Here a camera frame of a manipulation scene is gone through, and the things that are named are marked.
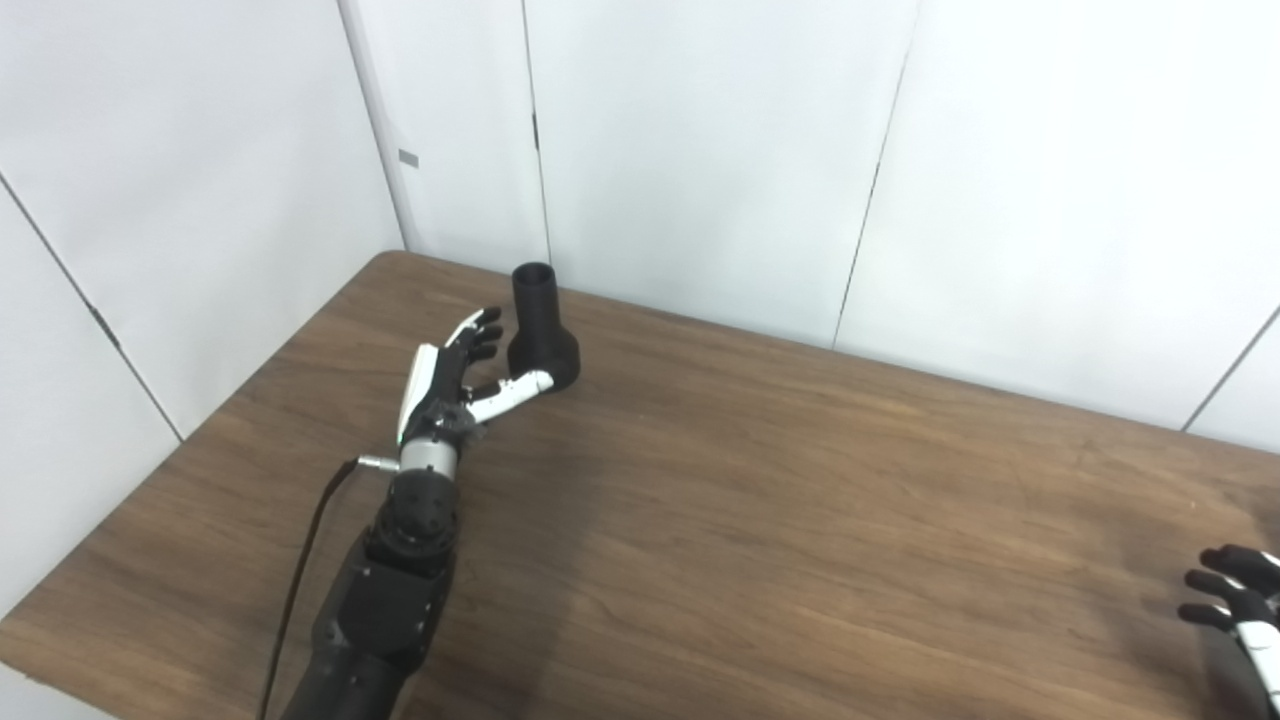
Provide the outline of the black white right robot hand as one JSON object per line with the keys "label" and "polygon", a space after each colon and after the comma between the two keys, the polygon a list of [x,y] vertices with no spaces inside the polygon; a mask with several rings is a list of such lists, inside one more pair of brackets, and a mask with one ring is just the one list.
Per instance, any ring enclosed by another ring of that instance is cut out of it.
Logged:
{"label": "black white right robot hand", "polygon": [[1228,635],[1240,650],[1263,691],[1268,719],[1279,712],[1279,561],[1277,556],[1239,544],[1199,553],[1199,566],[1184,584],[1219,603],[1181,603],[1178,618]]}

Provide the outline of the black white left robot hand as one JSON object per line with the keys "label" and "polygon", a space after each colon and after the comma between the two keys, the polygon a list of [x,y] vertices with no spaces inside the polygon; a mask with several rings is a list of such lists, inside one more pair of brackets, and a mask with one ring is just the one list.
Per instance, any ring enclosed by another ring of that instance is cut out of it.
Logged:
{"label": "black white left robot hand", "polygon": [[430,470],[454,478],[463,448],[489,421],[556,388],[552,374],[541,369],[477,388],[465,383],[474,364],[497,355],[503,334],[499,319],[499,307],[481,307],[442,346],[419,346],[397,423],[398,471]]}

